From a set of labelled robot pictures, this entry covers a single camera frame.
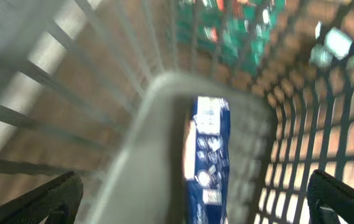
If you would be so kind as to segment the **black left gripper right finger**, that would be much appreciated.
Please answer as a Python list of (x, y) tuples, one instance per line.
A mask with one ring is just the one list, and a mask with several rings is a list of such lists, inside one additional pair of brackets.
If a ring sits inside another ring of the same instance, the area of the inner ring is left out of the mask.
[(354, 189), (322, 170), (310, 176), (307, 204), (312, 224), (354, 223)]

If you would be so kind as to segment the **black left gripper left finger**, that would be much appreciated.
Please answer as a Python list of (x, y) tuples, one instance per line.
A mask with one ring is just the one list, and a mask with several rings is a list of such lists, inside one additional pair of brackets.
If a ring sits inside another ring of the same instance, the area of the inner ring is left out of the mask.
[(0, 223), (73, 223), (83, 197), (80, 176), (66, 172), (0, 206)]

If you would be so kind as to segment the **blue snack box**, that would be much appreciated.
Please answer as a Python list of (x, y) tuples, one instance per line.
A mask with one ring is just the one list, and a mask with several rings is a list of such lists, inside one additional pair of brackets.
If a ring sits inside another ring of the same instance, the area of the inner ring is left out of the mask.
[(193, 101), (183, 148), (185, 223), (227, 223), (231, 114), (223, 98)]

